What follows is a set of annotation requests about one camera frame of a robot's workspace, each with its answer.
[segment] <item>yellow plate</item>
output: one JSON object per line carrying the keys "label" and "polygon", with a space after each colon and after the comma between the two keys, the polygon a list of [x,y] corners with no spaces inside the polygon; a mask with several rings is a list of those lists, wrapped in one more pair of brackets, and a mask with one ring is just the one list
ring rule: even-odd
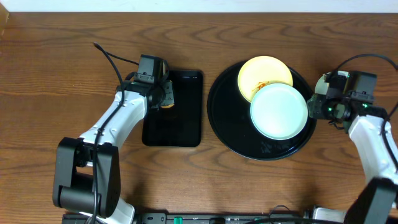
{"label": "yellow plate", "polygon": [[280,60],[270,56],[259,56],[248,60],[239,71],[238,87],[245,99],[251,102],[262,87],[283,83],[293,86],[289,68]]}

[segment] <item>wooden table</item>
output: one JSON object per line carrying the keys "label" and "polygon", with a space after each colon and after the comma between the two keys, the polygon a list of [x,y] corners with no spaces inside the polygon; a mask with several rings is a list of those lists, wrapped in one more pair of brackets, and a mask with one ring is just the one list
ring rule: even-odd
{"label": "wooden table", "polygon": [[[281,59],[313,88],[320,74],[356,54],[385,54],[398,62],[397,14],[12,13],[0,41],[2,223],[60,223],[65,213],[52,203],[57,145],[90,128],[118,84],[93,41],[132,60],[151,54],[173,68],[205,74],[198,147],[147,147],[139,123],[120,151],[122,197],[139,211],[267,213],[276,205],[346,210],[364,188],[354,144],[327,121],[318,122],[293,156],[254,161],[219,141],[206,100],[224,69],[257,55]],[[136,69],[116,64],[123,76]],[[376,103],[391,110],[398,76],[388,63],[364,58],[345,69],[378,74]],[[392,125],[398,127],[398,118]]]}

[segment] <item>black plate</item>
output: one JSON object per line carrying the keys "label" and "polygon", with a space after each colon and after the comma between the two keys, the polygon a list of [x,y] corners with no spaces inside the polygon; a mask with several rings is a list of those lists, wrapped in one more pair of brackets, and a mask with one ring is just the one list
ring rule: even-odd
{"label": "black plate", "polygon": [[171,70],[174,106],[147,113],[142,129],[146,146],[195,147],[200,143],[203,75],[198,70]]}
{"label": "black plate", "polygon": [[[278,141],[263,136],[254,127],[250,103],[243,98],[238,87],[238,74],[245,62],[227,68],[210,89],[207,113],[213,131],[232,151],[250,159],[271,161],[292,155],[310,139],[317,121],[308,117],[302,131],[291,139]],[[305,101],[309,100],[311,88],[295,70],[289,69],[293,76],[293,87]]]}

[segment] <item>black round tray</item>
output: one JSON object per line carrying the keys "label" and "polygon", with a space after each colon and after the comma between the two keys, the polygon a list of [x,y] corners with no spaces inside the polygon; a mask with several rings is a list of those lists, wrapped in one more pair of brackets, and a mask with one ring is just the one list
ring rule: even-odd
{"label": "black round tray", "polygon": [[[227,68],[214,82],[207,99],[207,113],[213,131],[222,143],[241,156],[262,161],[282,159],[302,148],[311,138],[317,121],[308,117],[298,135],[282,141],[263,136],[254,127],[250,117],[250,103],[238,87],[238,74],[246,63],[239,62]],[[307,82],[293,69],[293,87],[305,101],[312,96]]]}

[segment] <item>white wall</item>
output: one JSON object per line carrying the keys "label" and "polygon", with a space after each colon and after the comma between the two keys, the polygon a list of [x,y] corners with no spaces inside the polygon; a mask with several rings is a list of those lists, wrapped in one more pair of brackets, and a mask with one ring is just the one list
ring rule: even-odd
{"label": "white wall", "polygon": [[398,12],[398,0],[0,0],[10,12]]}

